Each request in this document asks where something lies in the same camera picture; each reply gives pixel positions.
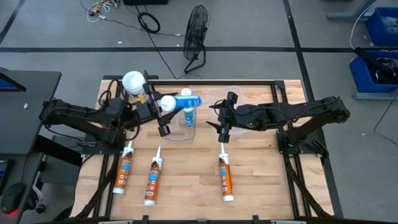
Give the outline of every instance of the blue bin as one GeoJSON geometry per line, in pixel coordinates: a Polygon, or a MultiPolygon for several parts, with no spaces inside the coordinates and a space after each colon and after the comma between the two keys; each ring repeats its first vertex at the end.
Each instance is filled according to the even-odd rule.
{"type": "Polygon", "coordinates": [[[398,18],[398,8],[377,7],[373,15],[366,21],[366,27],[376,46],[397,46],[398,35],[391,34],[382,21],[382,16],[398,18]]]}
{"type": "MultiPolygon", "coordinates": [[[[386,52],[367,50],[370,56],[374,58],[386,57],[398,60],[398,52],[386,52]]],[[[373,82],[368,66],[365,61],[356,57],[350,64],[349,68],[353,74],[356,89],[358,93],[386,93],[398,88],[398,84],[376,84],[373,82]]]]}

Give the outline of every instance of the black floor fan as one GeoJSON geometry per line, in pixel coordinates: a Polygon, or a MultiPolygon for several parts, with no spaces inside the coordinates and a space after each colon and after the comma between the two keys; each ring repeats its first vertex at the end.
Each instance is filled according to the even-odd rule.
{"type": "Polygon", "coordinates": [[[188,21],[183,49],[184,57],[190,61],[184,69],[186,74],[206,64],[206,47],[203,45],[203,42],[205,41],[207,27],[207,9],[202,5],[194,7],[188,21]],[[199,59],[198,56],[201,50],[203,50],[203,63],[194,68],[189,68],[192,62],[199,59]]]}

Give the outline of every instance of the white cap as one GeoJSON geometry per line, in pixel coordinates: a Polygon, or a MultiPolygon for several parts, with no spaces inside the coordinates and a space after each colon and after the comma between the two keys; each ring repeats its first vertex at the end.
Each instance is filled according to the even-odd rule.
{"type": "Polygon", "coordinates": [[[114,194],[124,194],[124,189],[121,187],[114,187],[112,192],[114,194]]]}
{"type": "Polygon", "coordinates": [[[224,195],[224,202],[232,202],[234,200],[234,195],[224,195]]]}
{"type": "Polygon", "coordinates": [[[145,84],[145,78],[141,72],[131,71],[123,76],[122,84],[124,89],[130,94],[139,94],[142,91],[142,85],[145,84]]]}
{"type": "Polygon", "coordinates": [[[144,200],[144,205],[147,205],[147,206],[154,206],[154,205],[155,205],[155,200],[145,199],[145,200],[144,200]]]}
{"type": "Polygon", "coordinates": [[[188,88],[184,88],[181,90],[181,95],[182,96],[190,96],[190,95],[192,95],[192,91],[188,88]]]}
{"type": "Polygon", "coordinates": [[[160,106],[164,111],[174,110],[176,104],[177,102],[175,102],[175,98],[173,96],[169,95],[163,96],[162,99],[160,100],[160,106]]]}

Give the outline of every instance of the white wire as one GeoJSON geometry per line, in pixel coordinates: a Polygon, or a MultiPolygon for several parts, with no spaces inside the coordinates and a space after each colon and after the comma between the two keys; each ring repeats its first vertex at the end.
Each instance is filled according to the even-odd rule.
{"type": "Polygon", "coordinates": [[[367,11],[374,5],[374,3],[372,3],[367,9],[365,9],[365,10],[358,16],[358,18],[356,19],[356,21],[355,21],[355,23],[354,23],[353,29],[351,30],[351,36],[349,37],[349,45],[351,46],[351,48],[352,48],[353,50],[355,50],[355,48],[353,47],[353,43],[352,43],[352,39],[353,39],[353,34],[354,34],[355,26],[356,26],[356,24],[358,23],[359,19],[363,16],[363,14],[365,14],[365,12],[367,12],[367,11]]]}
{"type": "MultiPolygon", "coordinates": [[[[110,12],[110,11],[111,11],[111,8],[110,8],[109,6],[115,6],[115,5],[116,5],[115,1],[112,0],[112,2],[113,2],[113,4],[111,4],[111,3],[109,3],[109,2],[102,2],[100,8],[103,8],[103,9],[105,10],[105,12],[110,12]]],[[[92,4],[92,5],[87,9],[87,21],[90,22],[90,23],[98,22],[99,20],[101,20],[100,17],[97,18],[96,20],[93,20],[93,21],[90,20],[90,13],[91,13],[90,9],[91,9],[93,6],[96,6],[97,4],[98,4],[98,2],[92,4]]]]}

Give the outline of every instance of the wooden table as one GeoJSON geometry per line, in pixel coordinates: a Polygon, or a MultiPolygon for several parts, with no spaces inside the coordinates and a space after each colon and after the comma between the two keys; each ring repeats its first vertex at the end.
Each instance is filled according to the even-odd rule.
{"type": "MultiPolygon", "coordinates": [[[[300,80],[284,81],[289,103],[304,102],[300,80]]],[[[105,91],[109,82],[101,82],[99,94],[105,91]]],[[[135,151],[125,194],[114,194],[113,197],[112,220],[140,220],[143,215],[149,215],[150,220],[250,220],[253,215],[259,215],[261,220],[293,219],[284,160],[278,150],[275,129],[247,132],[225,144],[231,161],[235,201],[224,202],[218,172],[220,144],[215,129],[205,123],[210,119],[210,113],[214,113],[207,104],[215,103],[206,102],[205,93],[223,86],[155,87],[161,93],[190,88],[202,97],[203,104],[197,109],[196,136],[191,144],[176,144],[159,136],[156,121],[141,126],[133,144],[135,151]],[[164,162],[157,205],[146,207],[143,202],[149,166],[159,144],[164,162]]],[[[272,102],[271,88],[264,85],[241,85],[240,88],[245,103],[272,102]]],[[[102,158],[102,155],[93,156],[81,168],[72,216],[82,210],[96,190],[102,158]]],[[[325,211],[333,213],[320,159],[315,154],[303,154],[300,158],[308,190],[325,211]]],[[[303,215],[301,196],[298,189],[296,192],[303,215]]]]}

